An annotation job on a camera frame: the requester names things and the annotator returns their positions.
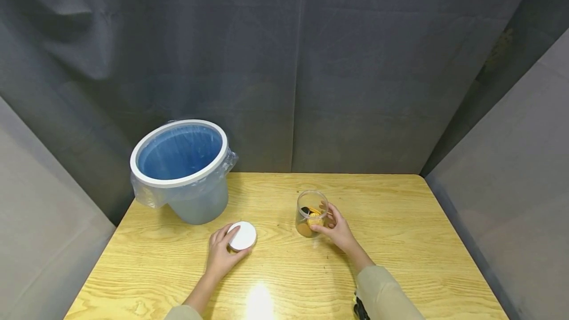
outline clear plastic jar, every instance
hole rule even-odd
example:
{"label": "clear plastic jar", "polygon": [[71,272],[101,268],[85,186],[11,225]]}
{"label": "clear plastic jar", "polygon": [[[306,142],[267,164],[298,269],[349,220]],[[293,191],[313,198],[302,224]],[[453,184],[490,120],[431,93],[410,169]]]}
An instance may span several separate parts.
{"label": "clear plastic jar", "polygon": [[325,225],[328,215],[328,200],[318,190],[305,190],[296,201],[296,230],[305,238],[318,235],[312,225]]}

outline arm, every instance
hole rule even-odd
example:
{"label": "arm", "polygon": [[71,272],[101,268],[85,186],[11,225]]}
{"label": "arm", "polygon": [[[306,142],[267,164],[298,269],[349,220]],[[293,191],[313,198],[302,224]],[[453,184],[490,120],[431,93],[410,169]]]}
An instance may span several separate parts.
{"label": "arm", "polygon": [[229,241],[239,231],[238,226],[228,233],[231,226],[227,224],[211,235],[205,273],[183,304],[172,308],[164,320],[201,320],[200,314],[205,311],[217,285],[239,261],[250,254],[251,248],[235,254],[228,252]]}
{"label": "arm", "polygon": [[343,250],[354,265],[359,296],[371,319],[424,320],[387,269],[378,267],[353,236],[340,211],[329,203],[327,226],[311,226]]}

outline white trash can rim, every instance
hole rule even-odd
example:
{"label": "white trash can rim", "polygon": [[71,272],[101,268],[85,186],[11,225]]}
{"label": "white trash can rim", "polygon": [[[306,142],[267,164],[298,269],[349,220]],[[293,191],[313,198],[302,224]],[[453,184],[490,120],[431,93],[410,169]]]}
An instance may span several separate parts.
{"label": "white trash can rim", "polygon": [[[190,174],[187,175],[186,177],[176,178],[176,179],[150,178],[149,176],[147,176],[146,174],[142,173],[142,171],[139,170],[137,163],[138,157],[140,155],[140,152],[150,143],[150,141],[152,141],[155,137],[157,137],[161,133],[164,133],[170,129],[181,126],[192,126],[192,125],[209,127],[211,129],[216,130],[217,133],[219,133],[221,136],[221,149],[217,154],[217,156],[206,167],[202,168],[201,170],[197,171],[194,174]],[[199,120],[199,119],[170,122],[169,124],[160,126],[159,128],[153,130],[152,132],[147,134],[142,140],[140,140],[138,144],[136,144],[136,147],[134,148],[134,150],[132,150],[132,153],[130,155],[130,170],[132,171],[132,174],[134,174],[136,179],[138,179],[143,184],[146,184],[148,186],[152,186],[155,188],[180,187],[199,181],[199,179],[206,177],[206,175],[214,171],[217,167],[221,165],[221,163],[225,159],[225,156],[227,155],[228,150],[229,147],[227,143],[227,135],[225,134],[224,130],[220,128],[220,126],[214,124],[213,122]]]}

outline black object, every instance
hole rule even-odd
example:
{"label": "black object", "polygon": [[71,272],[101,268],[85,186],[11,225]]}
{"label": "black object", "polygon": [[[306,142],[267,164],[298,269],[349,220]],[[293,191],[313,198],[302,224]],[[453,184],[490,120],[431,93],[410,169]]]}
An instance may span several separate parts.
{"label": "black object", "polygon": [[356,297],[356,303],[354,304],[354,313],[359,320],[371,320],[367,315],[362,301],[358,297]]}

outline table surface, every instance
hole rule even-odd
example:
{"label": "table surface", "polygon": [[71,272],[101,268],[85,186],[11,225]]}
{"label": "table surface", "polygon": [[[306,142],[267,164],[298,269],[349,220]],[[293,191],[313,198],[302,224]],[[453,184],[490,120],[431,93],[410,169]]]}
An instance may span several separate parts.
{"label": "table surface", "polygon": [[209,235],[239,220],[254,224],[257,244],[218,287],[205,319],[354,319],[345,255],[295,229],[306,189],[336,204],[427,319],[507,319],[417,175],[230,173],[228,185],[227,208],[205,225],[132,203],[65,319],[163,319],[202,275]]}

